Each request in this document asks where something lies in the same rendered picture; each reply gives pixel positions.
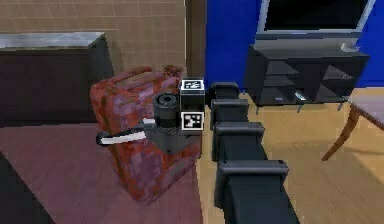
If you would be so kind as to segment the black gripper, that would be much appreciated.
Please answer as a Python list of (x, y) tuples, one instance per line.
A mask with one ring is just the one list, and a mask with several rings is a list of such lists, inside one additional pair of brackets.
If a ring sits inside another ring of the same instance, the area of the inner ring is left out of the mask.
[(100, 131), (96, 143), (109, 146), (147, 138), (164, 153), (176, 154), (201, 140), (201, 111), (181, 111), (179, 96), (170, 92), (157, 94), (152, 103), (152, 119), (113, 135)]

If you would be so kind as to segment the red rusty fuel tank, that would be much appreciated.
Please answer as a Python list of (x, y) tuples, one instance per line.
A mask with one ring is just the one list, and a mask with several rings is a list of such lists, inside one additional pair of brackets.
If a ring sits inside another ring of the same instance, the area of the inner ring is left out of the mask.
[[(174, 65), (161, 71), (143, 66), (93, 84), (90, 100), (100, 131), (113, 135), (152, 119), (153, 98), (163, 92), (179, 96), (182, 73)], [(132, 199), (150, 205), (194, 167), (201, 156), (202, 136), (176, 154), (164, 153), (147, 138), (102, 147), (112, 154), (120, 183)]]

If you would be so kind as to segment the black cabinet with grey top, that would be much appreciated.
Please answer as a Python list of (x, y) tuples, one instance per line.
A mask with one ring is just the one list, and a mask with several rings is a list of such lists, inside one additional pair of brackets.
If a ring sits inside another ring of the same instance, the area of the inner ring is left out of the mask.
[(93, 123), (93, 84), (114, 69), (103, 32), (0, 34), (0, 127)]

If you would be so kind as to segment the black television stand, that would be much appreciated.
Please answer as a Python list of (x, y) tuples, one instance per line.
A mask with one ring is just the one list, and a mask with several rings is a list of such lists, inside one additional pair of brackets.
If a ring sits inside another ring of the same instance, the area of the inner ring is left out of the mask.
[(346, 102), (369, 56), (360, 51), (248, 47), (244, 88), (257, 108)]

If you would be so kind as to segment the grey television set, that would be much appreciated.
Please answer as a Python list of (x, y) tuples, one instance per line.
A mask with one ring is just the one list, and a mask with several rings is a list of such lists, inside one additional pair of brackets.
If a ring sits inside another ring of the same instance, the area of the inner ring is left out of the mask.
[(255, 49), (357, 52), (376, 0), (262, 0)]

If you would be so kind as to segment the brown wooden table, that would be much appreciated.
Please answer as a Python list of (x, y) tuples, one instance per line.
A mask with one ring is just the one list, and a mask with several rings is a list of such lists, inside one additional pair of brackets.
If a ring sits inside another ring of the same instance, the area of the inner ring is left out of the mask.
[(383, 95), (360, 95), (348, 99), (350, 111), (347, 121), (340, 136), (322, 157), (322, 161), (328, 161), (349, 139), (355, 129), (359, 118), (363, 117), (374, 126), (384, 131), (384, 96)]

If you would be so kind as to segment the brown wooden door frame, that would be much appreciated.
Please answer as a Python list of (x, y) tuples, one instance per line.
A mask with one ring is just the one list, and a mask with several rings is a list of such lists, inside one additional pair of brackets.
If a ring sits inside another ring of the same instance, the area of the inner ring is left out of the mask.
[(205, 74), (207, 0), (185, 0), (186, 68), (188, 77)]

